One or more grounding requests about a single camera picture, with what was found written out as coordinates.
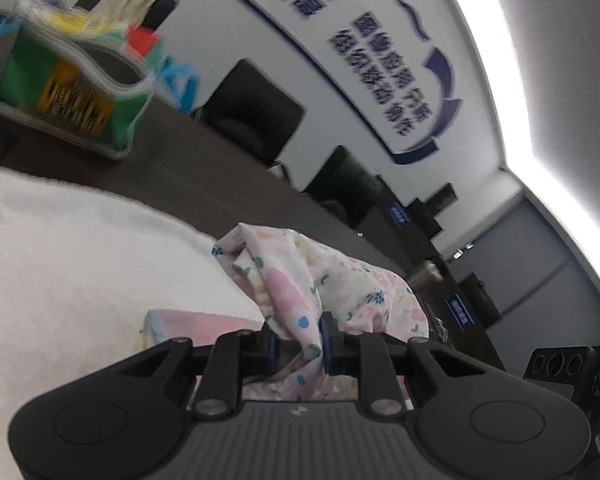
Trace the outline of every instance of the ribbed gray surface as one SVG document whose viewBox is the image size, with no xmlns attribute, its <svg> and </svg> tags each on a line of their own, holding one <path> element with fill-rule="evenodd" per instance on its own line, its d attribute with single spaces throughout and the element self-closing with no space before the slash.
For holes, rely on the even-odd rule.
<svg viewBox="0 0 600 480">
<path fill-rule="evenodd" d="M 147 480 L 446 478 L 406 430 L 362 417 L 351 402 L 247 402 L 240 415 L 200 424 Z"/>
</svg>

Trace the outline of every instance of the conference table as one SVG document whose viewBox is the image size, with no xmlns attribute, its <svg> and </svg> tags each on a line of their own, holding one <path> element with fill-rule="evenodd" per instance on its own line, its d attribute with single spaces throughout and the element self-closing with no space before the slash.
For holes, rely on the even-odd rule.
<svg viewBox="0 0 600 480">
<path fill-rule="evenodd" d="M 239 222 L 295 229 L 404 277 L 356 231 L 220 134 L 158 99 L 122 160 L 0 117 L 0 166 L 138 200 L 215 238 Z"/>
</svg>

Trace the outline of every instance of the metal screw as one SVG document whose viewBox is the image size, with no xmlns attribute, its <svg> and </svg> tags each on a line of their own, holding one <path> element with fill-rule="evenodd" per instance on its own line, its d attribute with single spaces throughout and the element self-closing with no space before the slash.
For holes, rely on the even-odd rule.
<svg viewBox="0 0 600 480">
<path fill-rule="evenodd" d="M 220 399 L 205 399 L 196 404 L 196 411 L 202 415 L 221 415 L 228 409 L 226 402 Z"/>
<path fill-rule="evenodd" d="M 378 399 L 371 403 L 371 409 L 378 415 L 395 415 L 400 413 L 402 405 L 393 399 Z"/>
</svg>

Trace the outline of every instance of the led light strip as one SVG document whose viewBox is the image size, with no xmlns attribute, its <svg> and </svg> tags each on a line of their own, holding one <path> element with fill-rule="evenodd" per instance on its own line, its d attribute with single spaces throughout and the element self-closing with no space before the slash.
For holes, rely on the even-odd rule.
<svg viewBox="0 0 600 480">
<path fill-rule="evenodd" d="M 511 173 L 562 225 L 600 279 L 600 228 L 577 200 L 534 158 L 525 89 L 499 0 L 456 0 L 491 89 Z"/>
</svg>

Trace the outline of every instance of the green bag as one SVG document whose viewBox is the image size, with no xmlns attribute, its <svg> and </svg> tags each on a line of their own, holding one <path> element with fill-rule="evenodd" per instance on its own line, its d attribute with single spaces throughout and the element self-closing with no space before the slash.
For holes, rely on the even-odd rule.
<svg viewBox="0 0 600 480">
<path fill-rule="evenodd" d="M 125 43 L 120 31 L 70 37 L 26 22 L 2 73 L 0 114 L 110 158 L 125 156 L 155 86 L 154 68 Z"/>
</svg>

